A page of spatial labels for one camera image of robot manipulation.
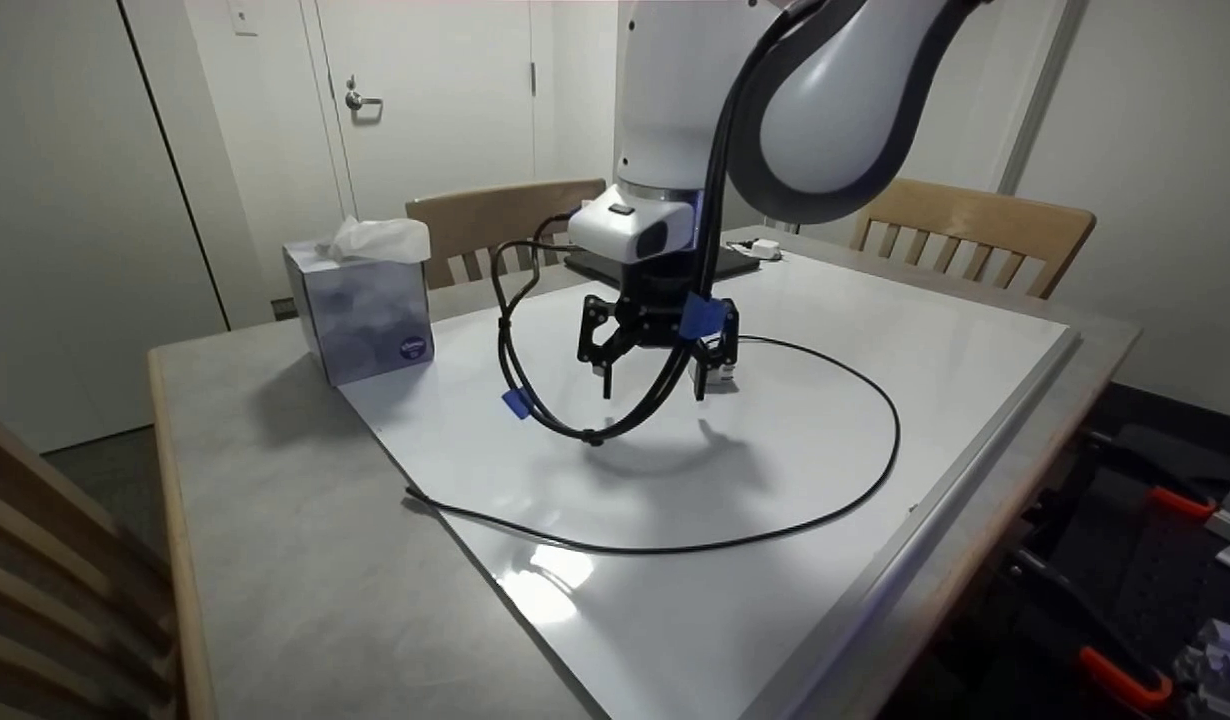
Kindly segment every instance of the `gray table top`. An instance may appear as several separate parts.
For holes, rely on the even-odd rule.
[[[916,577],[872,615],[811,698],[817,716],[871,716],[1139,331],[770,228],[724,240],[758,236],[1064,322],[1082,338]],[[536,292],[582,282],[554,266]],[[430,293],[435,320],[493,304],[487,282]],[[161,347],[150,370],[172,565],[187,578],[176,588],[184,665],[189,684],[213,689],[218,716],[603,716],[443,524],[400,505],[399,470],[323,382],[298,322]]]

